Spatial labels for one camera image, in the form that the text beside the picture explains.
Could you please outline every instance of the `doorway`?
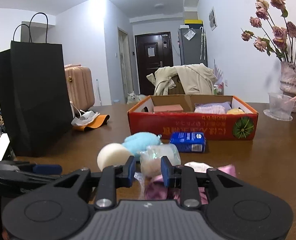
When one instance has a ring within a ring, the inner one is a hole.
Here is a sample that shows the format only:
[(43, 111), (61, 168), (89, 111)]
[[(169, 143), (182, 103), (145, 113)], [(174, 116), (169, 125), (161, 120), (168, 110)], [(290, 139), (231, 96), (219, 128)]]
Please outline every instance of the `doorway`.
[(119, 39), (119, 55), (120, 55), (122, 85), (123, 85), (125, 102), (127, 102), (128, 94), (134, 91), (133, 82), (132, 82), (132, 73), (131, 73), (128, 34), (122, 31), (121, 29), (118, 29), (118, 39)]
[(155, 86), (146, 76), (174, 65), (170, 32), (136, 35), (135, 40), (140, 93), (153, 95)]

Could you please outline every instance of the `refrigerator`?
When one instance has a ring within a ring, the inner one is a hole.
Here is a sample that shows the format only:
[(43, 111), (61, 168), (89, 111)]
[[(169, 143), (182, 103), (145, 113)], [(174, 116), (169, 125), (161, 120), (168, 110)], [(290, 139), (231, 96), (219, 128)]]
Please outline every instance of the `refrigerator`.
[(191, 40), (188, 40), (185, 35), (189, 32), (189, 29), (178, 30), (181, 65), (203, 63), (207, 67), (207, 44), (206, 50), (202, 51), (202, 55), (200, 57), (202, 30), (194, 29), (194, 31), (196, 34)]

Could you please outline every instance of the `gray ribbed panel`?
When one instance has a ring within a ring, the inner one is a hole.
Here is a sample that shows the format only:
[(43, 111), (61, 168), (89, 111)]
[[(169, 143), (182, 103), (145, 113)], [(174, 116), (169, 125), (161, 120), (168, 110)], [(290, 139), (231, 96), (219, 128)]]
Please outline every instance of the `gray ribbed panel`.
[(111, 211), (97, 212), (87, 228), (71, 240), (224, 240), (200, 213), (185, 211), (175, 201), (121, 201)]

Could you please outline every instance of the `pink suitcase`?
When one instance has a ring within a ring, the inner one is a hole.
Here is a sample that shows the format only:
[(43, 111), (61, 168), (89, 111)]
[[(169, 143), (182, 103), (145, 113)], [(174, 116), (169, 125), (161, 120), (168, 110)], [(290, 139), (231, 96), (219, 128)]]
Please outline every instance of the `pink suitcase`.
[(65, 66), (65, 75), (70, 101), (79, 110), (87, 111), (95, 103), (90, 69), (70, 64)]

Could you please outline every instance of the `vase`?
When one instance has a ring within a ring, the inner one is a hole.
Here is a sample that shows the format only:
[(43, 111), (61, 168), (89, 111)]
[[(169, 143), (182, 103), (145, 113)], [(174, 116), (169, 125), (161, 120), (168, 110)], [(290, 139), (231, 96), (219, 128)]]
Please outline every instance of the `vase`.
[[(280, 89), (284, 92), (284, 95), (296, 96), (296, 64), (281, 62)], [(296, 113), (296, 102), (292, 112)]]

